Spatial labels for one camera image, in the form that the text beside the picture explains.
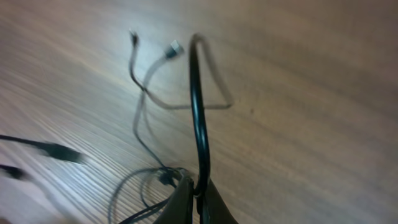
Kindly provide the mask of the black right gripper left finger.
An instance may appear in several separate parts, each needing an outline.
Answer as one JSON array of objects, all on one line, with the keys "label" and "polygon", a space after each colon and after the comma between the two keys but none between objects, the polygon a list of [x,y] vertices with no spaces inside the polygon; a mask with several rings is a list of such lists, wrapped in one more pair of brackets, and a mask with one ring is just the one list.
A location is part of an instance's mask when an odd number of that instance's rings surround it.
[{"label": "black right gripper left finger", "polygon": [[183,177],[154,224],[192,224],[193,180]]}]

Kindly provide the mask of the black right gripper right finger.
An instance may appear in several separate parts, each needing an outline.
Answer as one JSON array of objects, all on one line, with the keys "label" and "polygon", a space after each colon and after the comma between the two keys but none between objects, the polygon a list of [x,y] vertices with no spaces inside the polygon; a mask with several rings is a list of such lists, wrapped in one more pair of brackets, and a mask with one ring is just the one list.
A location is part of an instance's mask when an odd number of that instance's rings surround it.
[{"label": "black right gripper right finger", "polygon": [[238,224],[212,180],[209,181],[206,192],[197,197],[197,212],[200,224]]}]

